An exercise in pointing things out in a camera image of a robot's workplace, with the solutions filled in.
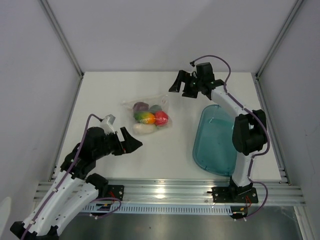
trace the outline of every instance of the purple cable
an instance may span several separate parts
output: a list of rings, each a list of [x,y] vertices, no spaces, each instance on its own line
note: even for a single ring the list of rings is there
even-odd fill
[[[65,172],[64,176],[62,177],[62,179],[60,180],[60,182],[56,185],[56,192],[58,192],[59,190],[59,187],[61,186],[61,184],[63,183],[63,181],[66,179],[67,175],[70,173],[70,171],[72,170],[72,168],[76,165],[77,161],[78,161],[78,157],[79,157],[79,154],[80,154],[80,150],[85,142],[85,138],[86,138],[86,134],[87,134],[87,131],[88,131],[88,127],[89,127],[89,122],[90,122],[90,119],[91,117],[95,117],[96,119],[98,119],[100,122],[102,121],[102,119],[100,117],[98,117],[97,115],[95,114],[90,114],[88,116],[88,119],[86,120],[86,124],[85,124],[85,127],[84,127],[84,132],[83,132],[83,136],[82,136],[82,139],[81,139],[81,142],[80,142],[80,145],[78,147],[78,150],[76,151],[76,154],[75,154],[75,157],[73,159],[73,163],[70,165],[70,167],[68,168],[68,170]],[[52,191],[50,193],[50,195],[46,198],[46,200],[43,202],[43,204],[41,205],[41,207],[39,208],[39,210],[37,211],[37,213],[34,215],[32,221],[36,221],[37,217],[39,216],[39,214],[41,213],[41,211],[44,209],[44,207],[46,206],[46,204],[49,202],[49,200],[52,198],[52,196],[56,193],[54,191]],[[23,232],[23,235],[21,237],[21,240],[24,240],[25,239],[25,236],[27,234],[27,232],[29,231],[29,229],[31,228],[32,224],[29,224],[28,227],[25,229],[25,231]]]
[[[91,201],[91,203],[100,202],[100,201],[106,201],[106,200],[117,201],[117,202],[119,202],[119,206],[118,206],[116,209],[114,209],[114,210],[112,210],[112,211],[110,211],[110,212],[108,212],[108,213],[106,213],[106,214],[104,214],[104,215],[101,215],[101,216],[94,216],[94,215],[92,215],[92,217],[95,217],[95,218],[97,218],[97,219],[103,219],[103,218],[105,218],[105,217],[107,217],[107,216],[112,215],[114,212],[118,211],[118,210],[121,208],[121,205],[122,205],[121,200],[118,199],[118,198],[116,198],[116,197],[97,198],[97,199]],[[88,214],[80,214],[80,215],[78,215],[78,216],[90,216],[90,215],[88,215]]]
[[[201,57],[198,57],[196,58],[195,60],[193,60],[191,62],[191,65],[194,64],[196,61],[200,60],[200,59],[203,59],[203,58],[207,58],[207,57],[210,57],[210,58],[215,58],[215,59],[219,59],[221,60],[222,62],[224,62],[226,64],[226,66],[228,67],[228,70],[229,70],[229,73],[227,75],[227,77],[225,78],[224,80],[224,85],[223,85],[223,89],[225,91],[225,93],[240,107],[242,108],[244,111],[246,111],[248,114],[250,114],[251,116],[254,117],[254,119],[259,123],[259,125],[262,127],[263,129],[263,132],[264,134],[266,135],[266,139],[267,139],[267,147],[266,147],[266,150],[264,152],[261,152],[261,153],[256,153],[254,155],[251,156],[251,161],[250,161],[250,165],[249,165],[249,169],[248,169],[248,173],[247,173],[247,177],[249,179],[249,181],[251,183],[254,183],[254,184],[260,184],[262,185],[264,188],[265,188],[265,198],[261,204],[261,206],[253,213],[249,214],[246,216],[246,218],[249,218],[251,216],[253,216],[254,214],[256,214],[260,209],[262,209],[264,207],[264,205],[266,204],[267,200],[268,200],[268,195],[269,195],[269,192],[268,192],[268,188],[267,186],[261,182],[261,181],[252,181],[250,179],[250,175],[251,175],[251,171],[252,171],[252,167],[253,167],[253,164],[254,164],[254,158],[257,157],[257,156],[262,156],[262,155],[265,155],[267,154],[267,152],[269,152],[269,149],[270,149],[270,138],[269,138],[269,135],[268,135],[268,132],[267,132],[267,129],[265,128],[265,126],[263,125],[263,123],[260,121],[260,119],[254,115],[254,113],[252,111],[250,111],[249,109],[247,108],[244,108],[244,106],[234,97],[232,96],[228,90],[227,90],[227,81],[229,80],[229,77],[231,75],[231,67],[229,65],[229,63],[227,63],[227,61],[225,61],[223,58],[219,57],[219,56],[216,56],[216,55],[204,55],[204,56],[201,56]]]

